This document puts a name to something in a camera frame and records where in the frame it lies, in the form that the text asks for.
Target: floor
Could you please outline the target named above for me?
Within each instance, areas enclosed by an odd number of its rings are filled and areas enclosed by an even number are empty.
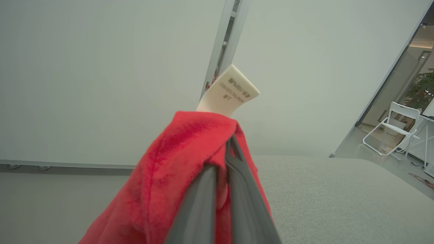
[[[354,127],[347,138],[345,138],[339,146],[338,150],[336,150],[336,157],[360,158],[376,163],[434,200],[434,191],[422,182],[418,181],[415,177],[408,174],[413,173],[425,180],[434,182],[434,178],[423,171],[423,168],[421,167],[423,166],[422,163],[411,157],[408,157],[403,161],[398,161],[391,156],[381,157],[376,152],[362,144],[362,139],[366,135],[367,133],[365,131]],[[374,148],[379,148],[381,146],[381,141],[374,137],[368,137],[366,142]],[[399,158],[404,158],[404,154],[395,153],[395,155]]]
[[[370,126],[370,125],[366,125],[366,124],[361,124],[359,126],[359,128],[366,132],[366,134],[368,134],[369,132],[371,132],[371,130],[374,129],[374,126]],[[372,134],[372,137],[374,137],[377,140],[384,140],[384,148],[388,151],[392,150],[393,148],[395,148],[396,145],[398,145],[399,142],[401,142],[401,140],[403,139],[403,135],[396,133],[395,136],[390,135],[388,133],[385,133],[383,129],[377,129],[375,130]]]

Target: door frame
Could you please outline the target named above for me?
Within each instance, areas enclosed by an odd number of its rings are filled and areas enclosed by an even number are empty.
[[[210,58],[210,63],[208,64],[207,74],[205,76],[204,85],[202,87],[201,98],[205,93],[205,87],[207,82],[211,82],[214,73],[216,71],[217,63],[220,57],[220,52],[222,50],[222,45],[224,37],[226,35],[227,25],[229,24],[229,19],[232,14],[233,4],[235,0],[226,0],[223,13],[220,19],[220,24],[217,30],[216,39],[214,42],[213,51]],[[226,45],[226,50],[221,59],[221,66],[219,68],[220,73],[222,73],[233,60],[235,55],[235,50],[237,49],[238,41],[240,40],[241,32],[243,31],[244,23],[246,22],[247,14],[249,12],[252,0],[240,0],[236,12],[236,16],[233,20],[232,30]]]
[[[403,48],[399,58],[396,60],[396,62],[394,63],[394,65],[392,66],[392,68],[389,70],[389,73],[387,75],[387,77],[384,79],[383,83],[381,84],[381,86],[379,87],[379,89],[377,90],[376,94],[371,98],[371,101],[369,102],[368,106],[365,108],[364,112],[359,116],[357,122],[355,123],[355,127],[358,127],[363,119],[366,117],[366,115],[368,114],[369,110],[372,108],[372,105],[374,105],[375,100],[378,98],[378,96],[380,95],[381,91],[384,89],[384,87],[386,86],[387,82],[389,81],[390,76],[392,75],[393,71],[395,70],[396,66],[399,64],[399,62],[401,61],[402,57],[404,56],[405,52],[407,51],[408,47],[410,46],[411,41],[413,40],[414,36],[416,35],[416,33],[418,32],[419,28],[421,27],[423,23],[420,23],[414,30],[413,35],[411,36],[411,38],[407,41],[407,44],[405,45],[405,47]]]

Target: white wall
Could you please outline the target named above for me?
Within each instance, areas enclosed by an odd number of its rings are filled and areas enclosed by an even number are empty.
[[[428,69],[434,69],[434,49],[428,49],[428,50],[433,53],[431,53],[428,60],[422,66],[422,69],[420,70],[419,74],[432,72],[432,70],[428,70]]]
[[[57,171],[0,172],[0,243],[76,244],[128,179],[127,175],[63,174],[92,169]]]
[[[434,99],[431,100],[422,114],[425,116],[434,116]]]
[[[224,3],[0,1],[0,159],[135,165],[196,109]]]
[[[421,47],[409,46],[406,51],[408,53],[410,53],[415,59],[418,59],[421,56],[421,54],[422,54],[423,51],[432,52],[433,50],[429,49],[429,48],[421,48]]]
[[[256,0],[233,63],[261,91],[234,113],[253,154],[333,153],[431,0]]]

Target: potted plant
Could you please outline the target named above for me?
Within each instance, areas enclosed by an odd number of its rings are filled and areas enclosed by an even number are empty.
[[[409,99],[405,100],[405,105],[407,107],[411,107],[414,109],[420,109],[424,111],[426,107],[430,104],[433,96],[434,96],[434,69],[428,69],[430,72],[418,74],[416,79],[417,82],[413,83],[410,90],[405,94]],[[404,117],[399,120],[401,115],[395,116],[395,118],[391,118],[390,124],[397,126],[401,129],[404,129],[407,125],[407,121],[404,120]],[[410,130],[413,126],[414,121],[407,125],[405,130]],[[387,131],[387,133],[393,135],[395,133],[392,130]]]
[[[405,105],[422,111],[428,107],[434,94],[434,69],[428,69],[429,73],[418,74],[419,81],[405,94],[410,99],[405,100]]]

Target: white partition wall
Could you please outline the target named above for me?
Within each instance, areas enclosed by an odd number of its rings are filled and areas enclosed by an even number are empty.
[[[333,153],[432,0],[254,0],[233,63],[261,91],[235,112],[253,154]]]
[[[135,165],[195,110],[224,4],[1,1],[0,159]]]

